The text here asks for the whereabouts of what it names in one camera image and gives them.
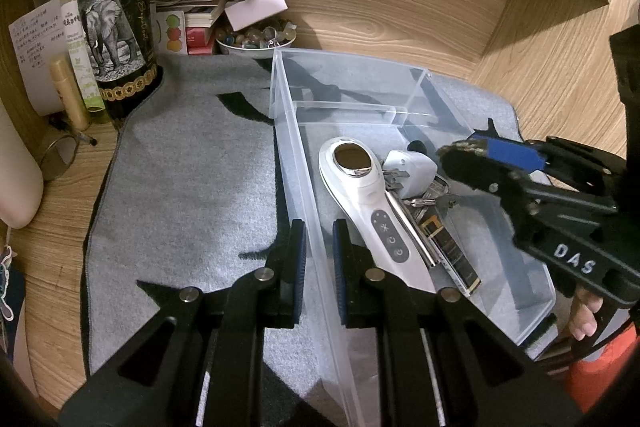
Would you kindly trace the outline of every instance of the dark glass bottle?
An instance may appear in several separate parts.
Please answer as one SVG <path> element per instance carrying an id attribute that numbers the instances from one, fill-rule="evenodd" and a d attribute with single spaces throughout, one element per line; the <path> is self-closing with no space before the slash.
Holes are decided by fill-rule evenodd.
<path id="1" fill-rule="evenodd" d="M 116 127 L 156 88 L 149 0 L 78 0 L 89 56 Z"/>

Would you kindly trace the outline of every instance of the elephant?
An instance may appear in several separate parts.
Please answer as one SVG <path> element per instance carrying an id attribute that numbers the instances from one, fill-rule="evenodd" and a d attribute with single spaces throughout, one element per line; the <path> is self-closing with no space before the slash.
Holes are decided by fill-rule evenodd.
<path id="1" fill-rule="evenodd" d="M 131 31 L 129 21 L 122 7 L 114 0 L 101 0 L 92 5 L 86 12 L 86 34 L 92 55 L 98 64 L 99 76 L 104 76 L 104 58 L 102 46 L 106 46 L 113 70 L 121 67 L 118 57 L 118 42 L 125 41 L 129 45 L 129 62 L 138 58 L 138 44 Z"/>

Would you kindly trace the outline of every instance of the clear plastic container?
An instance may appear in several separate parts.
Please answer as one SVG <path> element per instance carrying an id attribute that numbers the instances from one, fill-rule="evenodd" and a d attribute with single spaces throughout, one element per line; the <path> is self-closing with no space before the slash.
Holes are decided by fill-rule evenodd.
<path id="1" fill-rule="evenodd" d="M 473 130 L 420 67 L 314 50 L 276 50 L 270 117 L 275 121 L 289 219 L 306 223 L 305 317 L 314 337 L 322 383 L 343 405 L 351 426 L 379 423 L 375 332 L 340 324 L 332 259 L 332 225 L 345 217 L 322 185 L 320 146 L 336 136 L 362 140 L 380 159 L 391 149 L 425 142 L 430 156 Z M 459 204 L 445 223 L 482 283 L 472 301 L 507 336 L 521 343 L 551 311 L 555 290 L 543 263 L 517 250 L 497 198 L 452 182 Z M 351 239 L 362 244 L 350 225 Z M 442 266 L 436 287 L 453 285 Z"/>

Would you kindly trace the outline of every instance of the human hand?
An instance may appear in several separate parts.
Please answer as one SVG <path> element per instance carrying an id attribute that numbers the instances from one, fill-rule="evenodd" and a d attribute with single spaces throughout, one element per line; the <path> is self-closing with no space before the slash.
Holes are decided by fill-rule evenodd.
<path id="1" fill-rule="evenodd" d="M 571 303 L 571 313 L 567 327 L 577 341 L 585 335 L 590 337 L 598 329 L 596 317 L 593 315 L 602 307 L 602 297 L 578 286 L 575 289 L 574 301 Z"/>

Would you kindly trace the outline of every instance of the red book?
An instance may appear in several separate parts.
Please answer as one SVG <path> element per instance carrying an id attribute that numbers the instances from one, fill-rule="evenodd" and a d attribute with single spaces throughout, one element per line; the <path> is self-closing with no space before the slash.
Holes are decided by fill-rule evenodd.
<path id="1" fill-rule="evenodd" d="M 212 35 L 209 38 L 206 46 L 190 46 L 187 44 L 187 53 L 190 55 L 213 55 L 213 50 L 216 45 L 216 36 Z"/>
<path id="2" fill-rule="evenodd" d="M 207 45 L 213 28 L 190 28 L 187 26 L 187 49 L 202 48 Z"/>

